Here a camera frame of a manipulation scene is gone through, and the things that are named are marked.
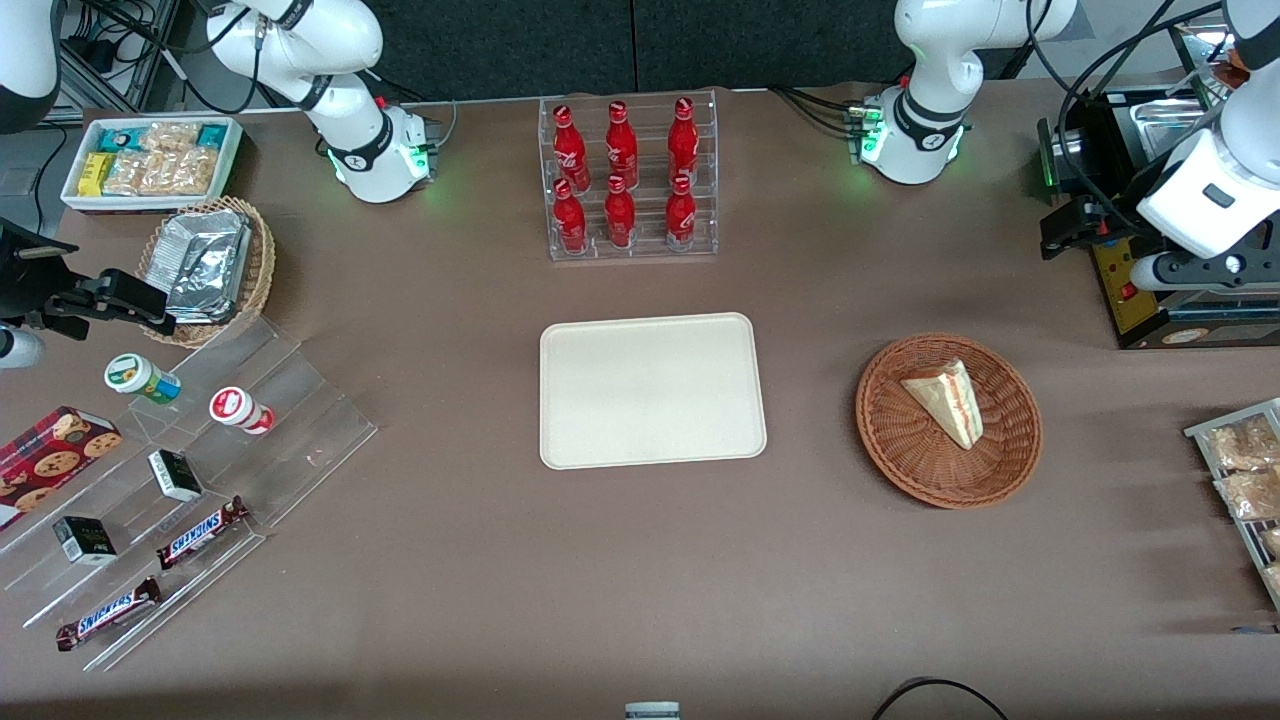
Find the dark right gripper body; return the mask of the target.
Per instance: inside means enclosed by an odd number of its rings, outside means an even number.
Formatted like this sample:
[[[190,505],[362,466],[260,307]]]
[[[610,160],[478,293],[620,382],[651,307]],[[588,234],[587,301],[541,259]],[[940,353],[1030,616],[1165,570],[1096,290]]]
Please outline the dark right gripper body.
[[[61,243],[1,219],[1,319],[20,325],[31,313],[41,313],[50,299],[73,291],[79,275],[64,255],[77,252]]]

